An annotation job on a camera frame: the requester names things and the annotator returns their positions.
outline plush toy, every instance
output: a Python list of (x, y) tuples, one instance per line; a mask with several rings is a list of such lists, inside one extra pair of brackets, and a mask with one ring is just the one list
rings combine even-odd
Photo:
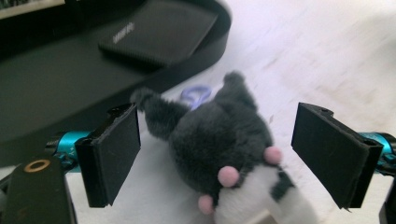
[(214, 99), (190, 110), (149, 89), (132, 101), (146, 114), (148, 130), (169, 142), (181, 178), (203, 195), (198, 207), (217, 224), (244, 224), (268, 210), (279, 224), (314, 224), (309, 202), (279, 166), (257, 106), (236, 72), (224, 78)]

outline white surface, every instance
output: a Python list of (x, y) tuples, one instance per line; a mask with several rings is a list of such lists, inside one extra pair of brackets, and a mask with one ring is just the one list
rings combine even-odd
[[(391, 178), (375, 175), (362, 209), (339, 210), (290, 142), (299, 102), (329, 108), (357, 132), (396, 135), (396, 1), (225, 3), (233, 25), (224, 56), (164, 96), (176, 99), (196, 84), (217, 90), (226, 73), (241, 71), (283, 149), (283, 166), (316, 207), (321, 223), (378, 223)], [(80, 175), (68, 175), (78, 222), (212, 223), (211, 217), (200, 215), (198, 195), (179, 180), (166, 143), (151, 137), (144, 121), (140, 123), (142, 150), (114, 206), (89, 208)]]

